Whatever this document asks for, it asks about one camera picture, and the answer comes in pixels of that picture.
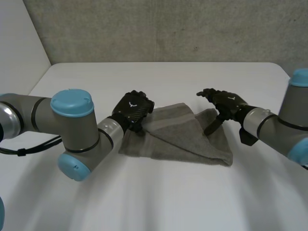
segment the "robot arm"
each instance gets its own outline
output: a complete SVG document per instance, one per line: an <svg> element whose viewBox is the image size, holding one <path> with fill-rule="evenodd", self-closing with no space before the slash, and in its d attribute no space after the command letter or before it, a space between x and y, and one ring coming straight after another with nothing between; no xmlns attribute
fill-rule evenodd
<svg viewBox="0 0 308 231"><path fill-rule="evenodd" d="M84 90L63 90L52 98L5 94L0 96L0 141L25 131L60 135L65 152L58 166L69 178L82 181L122 141L127 129L142 129L143 118L153 108L143 92L132 91L97 125L91 95Z"/></svg>
<svg viewBox="0 0 308 231"><path fill-rule="evenodd" d="M219 111L216 120L205 129L213 133L225 120L241 124L241 142L249 146L261 140L300 165L308 164L308 69L295 71L280 112L249 106L234 93L204 89L206 97Z"/></svg>

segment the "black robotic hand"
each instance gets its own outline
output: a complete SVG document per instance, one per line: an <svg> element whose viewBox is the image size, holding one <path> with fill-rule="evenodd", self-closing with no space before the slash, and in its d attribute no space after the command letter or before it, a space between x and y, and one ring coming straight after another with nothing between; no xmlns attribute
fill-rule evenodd
<svg viewBox="0 0 308 231"><path fill-rule="evenodd" d="M255 107L249 106L245 100L234 93L219 91L215 89L204 89L197 93L197 96L206 97L210 103L213 103L219 111L216 119L204 130L205 135L210 135L216 131L225 120L234 120L242 126L240 129L241 142L252 146L258 139L248 133L243 128L244 118L247 113Z"/></svg>
<svg viewBox="0 0 308 231"><path fill-rule="evenodd" d="M134 132L142 130L142 121L148 113L152 113L154 102L142 91L133 90L124 95L112 112L112 119L120 123L124 132L129 129Z"/></svg>
<svg viewBox="0 0 308 231"><path fill-rule="evenodd" d="M197 96L206 97L210 103L219 111L221 120L235 120L236 114L244 106L248 105L240 96L227 91L219 91L215 89L204 89L197 93Z"/></svg>

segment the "concrete wall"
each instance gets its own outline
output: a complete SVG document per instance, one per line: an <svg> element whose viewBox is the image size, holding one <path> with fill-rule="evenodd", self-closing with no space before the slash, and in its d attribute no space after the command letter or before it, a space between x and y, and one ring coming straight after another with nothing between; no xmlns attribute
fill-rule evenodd
<svg viewBox="0 0 308 231"><path fill-rule="evenodd" d="M307 0L24 0L52 64L308 67Z"/></svg>

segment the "gray towel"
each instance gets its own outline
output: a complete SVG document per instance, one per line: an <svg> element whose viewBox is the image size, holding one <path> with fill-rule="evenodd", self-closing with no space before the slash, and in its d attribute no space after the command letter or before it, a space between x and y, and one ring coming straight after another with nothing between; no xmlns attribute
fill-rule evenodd
<svg viewBox="0 0 308 231"><path fill-rule="evenodd" d="M184 103L154 109L143 131L127 131L119 153L159 160L231 166L233 155L220 127L206 137L203 130L216 117L215 109L194 115Z"/></svg>

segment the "white table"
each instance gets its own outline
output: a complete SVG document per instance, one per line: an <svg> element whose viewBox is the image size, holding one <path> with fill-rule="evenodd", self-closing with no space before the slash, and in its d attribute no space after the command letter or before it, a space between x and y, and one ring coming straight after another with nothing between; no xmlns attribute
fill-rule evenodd
<svg viewBox="0 0 308 231"><path fill-rule="evenodd" d="M213 107L195 94L235 92L278 113L287 74L271 63L88 63L52 66L31 94L67 88L91 93L97 120L124 93L142 90L156 106ZM0 156L5 231L296 231L308 228L308 172L258 141L240 143L224 124L231 167L157 161L112 153L84 182L60 172L58 145L27 157ZM26 133L1 146L31 147L51 135Z"/></svg>

